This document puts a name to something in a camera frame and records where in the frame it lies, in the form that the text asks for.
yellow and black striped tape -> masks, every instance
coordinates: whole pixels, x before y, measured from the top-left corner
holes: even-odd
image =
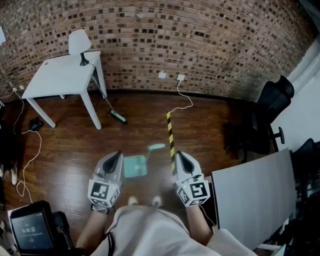
[[[174,135],[172,133],[172,125],[171,125],[171,118],[170,112],[166,113],[166,120],[168,123],[168,131],[169,131],[169,142],[170,142],[170,156],[171,156],[171,170],[172,174],[175,175],[175,144],[174,144]]]

office chair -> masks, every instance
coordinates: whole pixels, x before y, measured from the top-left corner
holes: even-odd
[[[314,142],[312,138],[295,152],[291,153],[294,179],[300,183],[298,193],[301,194],[301,202],[308,198],[308,184],[319,178],[320,168],[320,141]]]
[[[223,124],[235,134],[235,139],[228,141],[223,148],[225,150],[242,148],[244,154],[242,163],[246,163],[248,151],[263,155],[270,153],[270,138],[280,137],[281,143],[284,144],[285,137],[281,127],[278,133],[271,136],[268,125],[290,105],[294,94],[293,85],[284,76],[277,82],[268,81],[253,110],[243,116],[240,124]]]

teal dustpan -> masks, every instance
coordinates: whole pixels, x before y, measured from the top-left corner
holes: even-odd
[[[152,150],[162,149],[165,144],[153,144],[148,146],[148,153],[144,155],[127,156],[123,158],[124,177],[132,178],[147,174],[147,161]]]

green brush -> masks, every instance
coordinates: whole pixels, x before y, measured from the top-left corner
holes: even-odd
[[[119,120],[120,120],[121,122],[123,122],[124,124],[127,124],[127,120],[126,120],[123,116],[119,115],[119,114],[115,111],[115,109],[111,106],[109,100],[107,99],[107,96],[106,96],[105,93],[101,90],[101,88],[100,88],[100,86],[99,86],[99,83],[98,83],[98,81],[96,80],[95,76],[92,74],[91,77],[93,78],[93,81],[94,81],[96,87],[98,87],[100,93],[102,93],[105,101],[106,101],[106,102],[108,103],[108,105],[110,106],[110,108],[111,108],[111,112],[110,112],[111,115],[112,115],[113,117],[119,119]]]

person's arm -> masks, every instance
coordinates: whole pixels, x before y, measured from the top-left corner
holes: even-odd
[[[77,248],[84,249],[84,255],[92,254],[100,245],[105,235],[107,217],[103,213],[93,211],[78,241]]]
[[[185,210],[189,222],[191,238],[206,246],[213,234],[199,206],[186,207]]]

